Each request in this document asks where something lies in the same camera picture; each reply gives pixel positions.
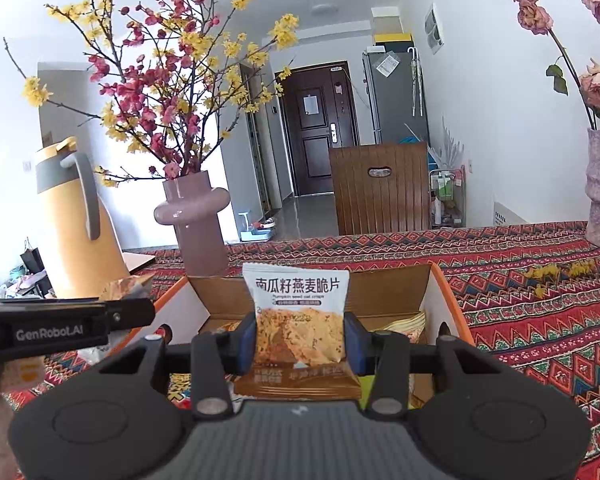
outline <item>rose stem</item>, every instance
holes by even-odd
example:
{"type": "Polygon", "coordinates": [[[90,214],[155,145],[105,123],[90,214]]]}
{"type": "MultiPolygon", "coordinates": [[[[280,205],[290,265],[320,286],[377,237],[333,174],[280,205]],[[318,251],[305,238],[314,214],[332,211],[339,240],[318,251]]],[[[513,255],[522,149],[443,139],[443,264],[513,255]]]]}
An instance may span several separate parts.
{"type": "MultiPolygon", "coordinates": [[[[558,40],[558,37],[554,34],[554,30],[552,28],[549,29],[549,34],[551,35],[552,38],[554,38],[555,44],[558,46],[560,53],[564,57],[564,60],[567,63],[567,68],[569,69],[569,72],[571,73],[571,76],[573,77],[573,79],[576,81],[576,85],[578,86],[578,90],[579,90],[580,89],[580,80],[578,79],[578,74],[576,74],[573,64],[571,63],[571,59],[569,59],[569,56],[567,56],[567,51],[564,49],[564,47],[560,43],[560,40],[558,40]]],[[[591,113],[589,111],[589,107],[587,106],[586,102],[584,102],[584,96],[582,94],[581,94],[581,97],[582,97],[582,103],[584,104],[584,108],[587,111],[587,117],[589,118],[589,124],[591,126],[591,129],[595,130],[596,129],[595,117],[593,119],[591,119],[591,113]]]]}

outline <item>bottle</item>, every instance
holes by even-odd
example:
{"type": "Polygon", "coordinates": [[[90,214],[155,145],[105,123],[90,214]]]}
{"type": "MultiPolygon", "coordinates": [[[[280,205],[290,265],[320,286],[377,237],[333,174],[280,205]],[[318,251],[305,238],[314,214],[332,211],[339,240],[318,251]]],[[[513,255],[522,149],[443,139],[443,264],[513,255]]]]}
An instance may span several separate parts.
{"type": "Polygon", "coordinates": [[[440,199],[436,197],[433,203],[433,211],[434,211],[434,225],[442,225],[442,202],[440,199]]]}

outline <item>red patterned tablecloth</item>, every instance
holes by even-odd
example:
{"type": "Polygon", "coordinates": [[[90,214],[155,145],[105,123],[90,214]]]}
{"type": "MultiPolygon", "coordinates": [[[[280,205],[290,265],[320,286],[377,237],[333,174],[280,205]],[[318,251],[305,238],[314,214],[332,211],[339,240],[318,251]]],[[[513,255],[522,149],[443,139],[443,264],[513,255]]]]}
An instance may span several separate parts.
{"type": "MultiPolygon", "coordinates": [[[[600,480],[600,249],[584,239],[584,222],[530,224],[314,238],[230,247],[230,274],[243,262],[337,269],[379,269],[435,262],[445,273],[478,348],[573,398],[587,415],[592,440],[578,480],[600,480]],[[592,258],[595,270],[572,279],[570,264],[592,258]],[[557,280],[525,277],[533,266],[557,264],[557,280]]],[[[183,273],[178,251],[157,251],[154,293],[183,273]]],[[[74,352],[47,359],[46,381],[11,397],[22,405],[84,369],[74,352]]],[[[186,376],[175,377],[170,399],[188,403],[186,376]]]]}

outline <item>refrigerator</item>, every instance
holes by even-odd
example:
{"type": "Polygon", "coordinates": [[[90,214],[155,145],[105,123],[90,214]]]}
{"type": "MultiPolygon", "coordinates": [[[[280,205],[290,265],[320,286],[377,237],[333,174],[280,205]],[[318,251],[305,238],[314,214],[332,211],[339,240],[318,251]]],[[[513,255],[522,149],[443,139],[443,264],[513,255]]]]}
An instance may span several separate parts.
{"type": "Polygon", "coordinates": [[[371,118],[376,144],[397,143],[411,132],[409,125],[418,140],[429,144],[429,125],[427,123],[427,107],[422,87],[422,115],[420,115],[420,95],[416,80],[416,107],[413,113],[413,77],[411,75],[411,54],[408,52],[392,52],[400,63],[388,75],[384,76],[374,65],[386,57],[381,53],[364,53],[362,55],[365,69],[366,92],[369,97],[371,118]]]}

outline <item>paper notice on door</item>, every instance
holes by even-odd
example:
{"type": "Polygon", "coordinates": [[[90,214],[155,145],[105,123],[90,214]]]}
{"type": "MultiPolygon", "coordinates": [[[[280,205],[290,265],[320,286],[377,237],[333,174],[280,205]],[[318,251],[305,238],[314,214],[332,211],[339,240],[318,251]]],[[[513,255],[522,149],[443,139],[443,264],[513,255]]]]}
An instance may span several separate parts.
{"type": "Polygon", "coordinates": [[[304,111],[307,115],[315,115],[318,111],[318,98],[315,95],[308,95],[304,98],[304,111]]]}
{"type": "Polygon", "coordinates": [[[392,53],[388,53],[386,57],[376,65],[376,70],[381,73],[384,77],[389,77],[392,72],[400,64],[400,60],[397,57],[392,56],[392,53]]]}

